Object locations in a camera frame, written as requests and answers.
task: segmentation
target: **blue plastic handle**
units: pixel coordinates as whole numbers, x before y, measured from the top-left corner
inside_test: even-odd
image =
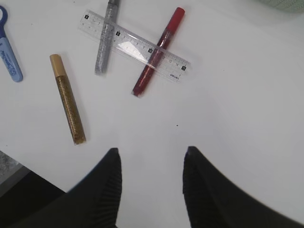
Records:
[[[0,56],[9,71],[14,82],[21,82],[23,79],[22,72],[16,60],[10,43],[6,37],[0,38]]]
[[[2,11],[2,18],[0,20],[0,56],[13,81],[21,82],[23,75],[4,31],[4,25],[8,20],[8,12],[3,6],[0,6],[0,10]]]
[[[0,20],[0,38],[6,37],[5,31],[4,31],[4,25],[6,21],[8,20],[8,12],[3,6],[0,6],[0,10],[2,11],[2,18]]]

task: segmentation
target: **clear plastic ruler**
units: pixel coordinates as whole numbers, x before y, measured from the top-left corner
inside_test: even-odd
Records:
[[[114,29],[112,37],[112,50],[136,59],[145,65],[154,68],[156,72],[166,79],[174,82],[181,82],[188,74],[189,62],[178,57],[171,52],[160,48],[146,39],[118,26],[117,24],[105,20],[102,16],[87,10],[83,15],[78,28],[100,41],[101,32],[104,26],[111,26]],[[162,60],[158,66],[149,64],[149,59],[154,50],[163,52]]]

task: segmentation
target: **silver glitter pen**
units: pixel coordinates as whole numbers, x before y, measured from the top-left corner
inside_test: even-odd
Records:
[[[116,23],[120,0],[109,0],[106,8],[105,19]],[[95,65],[95,74],[101,75],[106,72],[113,39],[113,26],[104,23],[100,37],[99,49]]]

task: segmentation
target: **red glitter pen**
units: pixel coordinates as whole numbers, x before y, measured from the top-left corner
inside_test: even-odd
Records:
[[[163,49],[167,49],[168,45],[171,42],[172,37],[174,36],[178,26],[180,25],[180,22],[182,20],[182,18],[185,15],[185,10],[178,7],[169,24],[167,25],[166,29],[164,30],[161,39],[158,41],[157,46],[160,46]],[[153,67],[157,67],[157,65],[159,64],[159,62],[162,59],[162,55],[163,52],[156,49],[153,51],[150,59],[149,59],[149,65],[153,66]],[[153,73],[154,73],[154,69],[152,67],[150,67],[149,65],[146,65],[144,70],[142,71],[141,76],[139,77],[132,94],[135,96],[140,96],[146,89],[148,83],[150,82]]]

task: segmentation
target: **gold glitter pen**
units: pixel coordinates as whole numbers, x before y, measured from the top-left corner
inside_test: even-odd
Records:
[[[74,144],[82,144],[86,137],[62,59],[59,55],[51,55],[50,59]]]

